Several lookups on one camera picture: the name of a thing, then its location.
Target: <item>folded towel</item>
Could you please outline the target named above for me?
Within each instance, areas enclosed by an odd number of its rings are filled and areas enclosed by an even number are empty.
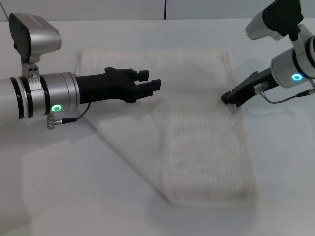
[[[85,117],[171,203],[235,206],[255,200],[243,112],[221,101],[235,87],[229,50],[84,50],[77,74],[104,73],[105,67],[149,70],[150,80],[162,79],[152,97],[135,104],[93,103]]]

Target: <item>white table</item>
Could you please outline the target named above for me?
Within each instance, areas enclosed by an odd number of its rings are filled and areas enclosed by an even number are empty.
[[[41,73],[74,71],[81,49],[230,47],[239,81],[269,67],[288,39],[247,39],[249,19],[52,22],[61,50]],[[304,23],[315,33],[315,19]],[[1,77],[20,75],[7,23],[0,23]],[[276,88],[270,99],[308,88]],[[0,126],[0,233],[14,236],[313,236],[314,97],[244,105],[259,187],[251,209],[170,206],[86,121],[45,129],[45,118]]]

